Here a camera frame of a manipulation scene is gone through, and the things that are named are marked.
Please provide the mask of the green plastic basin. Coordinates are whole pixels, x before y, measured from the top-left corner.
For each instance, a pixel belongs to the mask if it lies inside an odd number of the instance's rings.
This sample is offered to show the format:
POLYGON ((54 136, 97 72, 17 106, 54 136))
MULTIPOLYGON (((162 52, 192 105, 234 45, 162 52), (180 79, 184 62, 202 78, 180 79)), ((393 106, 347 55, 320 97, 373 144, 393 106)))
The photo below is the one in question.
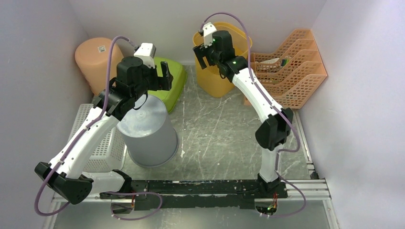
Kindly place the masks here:
POLYGON ((181 95, 188 75, 185 67, 181 63, 174 60, 155 57, 154 62, 157 66, 158 76, 162 76, 160 62, 167 62, 169 71, 173 76, 172 87, 169 91, 148 91, 148 93, 162 100, 167 108, 168 113, 170 113, 181 95))

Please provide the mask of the yellow slatted waste basket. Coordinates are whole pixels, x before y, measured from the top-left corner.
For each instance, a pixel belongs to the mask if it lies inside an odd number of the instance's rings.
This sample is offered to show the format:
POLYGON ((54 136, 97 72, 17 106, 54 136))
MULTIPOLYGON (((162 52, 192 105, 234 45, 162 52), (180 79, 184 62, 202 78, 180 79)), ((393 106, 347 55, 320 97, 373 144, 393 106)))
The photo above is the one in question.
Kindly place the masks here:
MULTIPOLYGON (((201 69, 197 58, 196 77, 198 85, 212 97, 222 97, 234 88, 233 77, 248 67, 248 51, 252 47, 252 40, 246 33, 226 22, 215 22, 217 31, 229 31, 232 36, 236 57, 210 66, 204 57, 206 68, 201 69)), ((193 37, 194 46, 203 45, 203 37, 197 32, 193 37)))

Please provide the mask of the large orange plastic bucket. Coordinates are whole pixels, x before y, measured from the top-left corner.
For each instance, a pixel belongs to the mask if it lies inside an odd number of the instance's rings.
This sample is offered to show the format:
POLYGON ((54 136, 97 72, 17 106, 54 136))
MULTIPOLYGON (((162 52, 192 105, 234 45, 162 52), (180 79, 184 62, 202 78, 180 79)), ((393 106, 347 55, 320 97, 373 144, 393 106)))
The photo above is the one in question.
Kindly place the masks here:
POLYGON ((94 95, 106 87, 106 72, 111 40, 92 38, 80 44, 75 51, 75 61, 94 95))

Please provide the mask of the grey plastic bucket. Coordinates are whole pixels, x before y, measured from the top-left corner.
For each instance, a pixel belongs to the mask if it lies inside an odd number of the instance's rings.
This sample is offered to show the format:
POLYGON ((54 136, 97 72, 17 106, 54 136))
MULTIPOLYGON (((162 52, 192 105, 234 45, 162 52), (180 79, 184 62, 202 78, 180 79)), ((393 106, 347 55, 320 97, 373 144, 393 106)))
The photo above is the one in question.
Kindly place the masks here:
POLYGON ((132 161, 141 167, 159 167, 170 161, 179 137, 162 100, 143 95, 117 124, 132 161))

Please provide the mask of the white perforated tray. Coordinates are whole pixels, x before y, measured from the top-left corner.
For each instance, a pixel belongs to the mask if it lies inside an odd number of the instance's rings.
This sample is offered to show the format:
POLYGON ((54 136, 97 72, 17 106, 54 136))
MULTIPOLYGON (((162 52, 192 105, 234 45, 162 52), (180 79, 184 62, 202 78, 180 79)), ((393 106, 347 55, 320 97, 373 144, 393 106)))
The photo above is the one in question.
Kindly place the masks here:
MULTIPOLYGON (((79 106, 69 139, 72 139, 79 130, 92 107, 92 104, 81 104, 79 106)), ((106 173, 115 169, 121 170, 124 165, 126 151, 127 148, 122 134, 114 127, 94 150, 84 166, 84 171, 88 173, 106 173)))

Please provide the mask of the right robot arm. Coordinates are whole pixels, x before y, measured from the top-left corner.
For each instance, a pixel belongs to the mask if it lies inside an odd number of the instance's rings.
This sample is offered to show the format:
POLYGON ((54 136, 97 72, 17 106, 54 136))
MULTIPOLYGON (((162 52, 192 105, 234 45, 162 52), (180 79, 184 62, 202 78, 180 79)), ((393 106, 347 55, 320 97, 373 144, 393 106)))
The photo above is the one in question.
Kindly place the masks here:
POLYGON ((248 99, 261 121, 255 138, 262 149, 262 164, 258 174, 258 192, 268 198, 280 183, 277 172, 279 150, 292 129, 293 112, 278 104, 249 68, 244 56, 236 55, 232 36, 225 30, 200 30, 203 44, 193 51, 202 69, 216 66, 221 77, 235 85, 248 99))

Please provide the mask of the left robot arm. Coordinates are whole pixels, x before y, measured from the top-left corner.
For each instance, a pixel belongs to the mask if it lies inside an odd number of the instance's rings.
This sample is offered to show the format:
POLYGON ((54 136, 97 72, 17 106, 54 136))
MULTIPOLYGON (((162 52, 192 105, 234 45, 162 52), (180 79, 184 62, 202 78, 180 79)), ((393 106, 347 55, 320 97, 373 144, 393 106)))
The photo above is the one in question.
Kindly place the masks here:
POLYGON ((117 169, 85 173, 85 165, 107 133, 134 109, 136 101, 149 91, 169 91, 173 76, 166 61, 161 61, 157 68, 138 56, 123 58, 116 73, 114 78, 106 75, 105 89, 93 99, 87 120, 67 145, 49 162, 36 165, 34 171, 42 179, 34 199, 36 208, 46 187, 72 205, 92 194, 130 196, 132 180, 127 174, 117 169))

